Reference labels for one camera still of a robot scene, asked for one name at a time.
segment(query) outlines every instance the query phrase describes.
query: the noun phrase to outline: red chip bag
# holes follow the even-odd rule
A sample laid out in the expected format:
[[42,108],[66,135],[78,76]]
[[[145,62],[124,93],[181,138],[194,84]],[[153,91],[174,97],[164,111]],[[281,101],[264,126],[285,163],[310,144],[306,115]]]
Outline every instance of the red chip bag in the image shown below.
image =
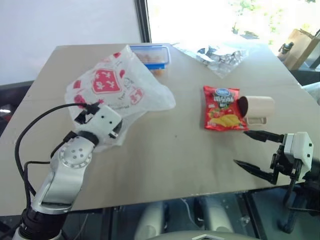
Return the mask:
[[204,86],[206,129],[216,131],[248,130],[237,104],[239,89]]

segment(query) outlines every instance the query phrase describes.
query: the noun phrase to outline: plastic container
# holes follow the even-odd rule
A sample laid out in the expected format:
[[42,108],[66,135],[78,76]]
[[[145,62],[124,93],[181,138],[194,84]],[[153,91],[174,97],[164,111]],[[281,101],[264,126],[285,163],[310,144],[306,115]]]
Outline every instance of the plastic container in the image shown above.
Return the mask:
[[170,64],[170,53],[164,45],[130,46],[141,62],[155,75],[162,76]]

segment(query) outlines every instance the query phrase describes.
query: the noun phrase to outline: snack bag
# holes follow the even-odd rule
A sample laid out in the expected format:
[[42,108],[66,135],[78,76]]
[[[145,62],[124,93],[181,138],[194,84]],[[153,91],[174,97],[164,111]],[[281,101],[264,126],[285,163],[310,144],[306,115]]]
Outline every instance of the snack bag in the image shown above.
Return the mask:
[[204,86],[206,129],[216,131],[248,130],[237,104],[239,89]]

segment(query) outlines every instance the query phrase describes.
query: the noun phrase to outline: beige mug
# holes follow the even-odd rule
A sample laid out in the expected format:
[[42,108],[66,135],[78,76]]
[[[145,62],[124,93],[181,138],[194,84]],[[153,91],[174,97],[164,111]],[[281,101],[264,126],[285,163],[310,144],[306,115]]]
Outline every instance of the beige mug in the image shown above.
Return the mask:
[[238,106],[248,125],[265,125],[275,111],[275,100],[269,96],[242,96]]

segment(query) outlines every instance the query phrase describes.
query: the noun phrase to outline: beige tabletop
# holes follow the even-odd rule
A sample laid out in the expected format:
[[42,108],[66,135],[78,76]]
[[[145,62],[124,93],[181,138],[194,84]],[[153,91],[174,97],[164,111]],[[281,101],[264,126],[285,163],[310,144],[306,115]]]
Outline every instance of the beige tabletop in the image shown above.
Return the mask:
[[[64,104],[66,86],[124,44],[59,46],[32,84],[0,138],[0,215],[17,215],[25,193],[14,160],[20,132],[39,114]],[[169,47],[167,77],[158,80],[173,92],[176,107],[149,112],[129,129],[124,144],[95,153],[75,210],[151,202],[211,193],[271,187],[233,162],[269,169],[278,144],[255,141],[239,131],[204,129],[203,85],[240,88],[241,95],[271,96],[275,113],[261,129],[278,134],[306,131],[320,158],[320,107],[267,46],[260,45],[226,78]],[[23,162],[48,161],[52,149],[74,125],[67,109],[42,119],[25,136]],[[48,166],[31,166],[30,182],[39,188]],[[289,183],[280,174],[278,185]]]

